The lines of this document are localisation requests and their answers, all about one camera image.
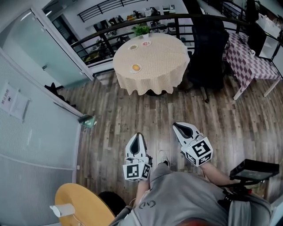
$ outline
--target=gray t-shirt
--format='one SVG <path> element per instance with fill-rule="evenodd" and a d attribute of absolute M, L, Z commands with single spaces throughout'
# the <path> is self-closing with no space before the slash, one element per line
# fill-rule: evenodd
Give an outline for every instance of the gray t-shirt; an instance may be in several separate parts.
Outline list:
<path fill-rule="evenodd" d="M 151 187 L 130 213 L 124 209 L 111 226 L 175 226 L 188 218 L 227 225 L 228 212 L 217 203 L 225 197 L 223 190 L 201 177 L 173 172 L 152 181 Z"/>

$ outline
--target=potted plant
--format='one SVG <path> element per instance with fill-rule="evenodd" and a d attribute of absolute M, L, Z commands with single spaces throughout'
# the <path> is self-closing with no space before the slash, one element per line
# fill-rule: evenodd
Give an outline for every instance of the potted plant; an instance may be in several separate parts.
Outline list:
<path fill-rule="evenodd" d="M 142 35 L 144 39 L 149 37 L 149 27 L 148 26 L 141 26 L 137 25 L 132 28 L 136 36 Z"/>

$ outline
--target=orange food on plate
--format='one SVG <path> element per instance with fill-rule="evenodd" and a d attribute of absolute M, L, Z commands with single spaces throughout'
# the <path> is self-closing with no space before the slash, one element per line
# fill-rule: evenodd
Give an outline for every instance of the orange food on plate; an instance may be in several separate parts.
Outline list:
<path fill-rule="evenodd" d="M 140 66 L 138 66 L 137 64 L 133 65 L 133 70 L 135 70 L 136 72 L 139 71 L 141 68 Z"/>

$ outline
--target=sneaker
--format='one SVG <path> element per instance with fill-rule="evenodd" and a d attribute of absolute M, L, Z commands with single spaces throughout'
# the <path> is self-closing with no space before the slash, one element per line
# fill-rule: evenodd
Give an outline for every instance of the sneaker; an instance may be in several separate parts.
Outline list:
<path fill-rule="evenodd" d="M 168 161 L 168 158 L 167 158 L 167 154 L 164 150 L 160 150 L 157 153 L 157 165 L 159 163 L 165 163 L 169 167 L 169 161 Z"/>

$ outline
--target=round table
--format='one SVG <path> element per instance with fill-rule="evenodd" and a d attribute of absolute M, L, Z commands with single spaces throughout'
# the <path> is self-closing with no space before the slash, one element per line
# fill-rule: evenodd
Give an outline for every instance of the round table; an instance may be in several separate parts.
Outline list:
<path fill-rule="evenodd" d="M 70 203 L 75 207 L 75 217 L 85 226 L 108 226 L 115 216 L 94 193 L 78 184 L 64 184 L 56 192 L 55 205 Z M 74 216 L 59 218 L 62 226 L 77 226 Z"/>
<path fill-rule="evenodd" d="M 151 45 L 143 46 L 144 41 Z M 121 88 L 130 95 L 134 90 L 143 95 L 148 90 L 160 94 L 163 90 L 173 92 L 183 78 L 190 58 L 181 40 L 163 33 L 149 34 L 148 39 L 135 37 L 124 43 L 116 52 L 113 66 Z M 138 73 L 131 73 L 133 64 L 141 66 Z"/>

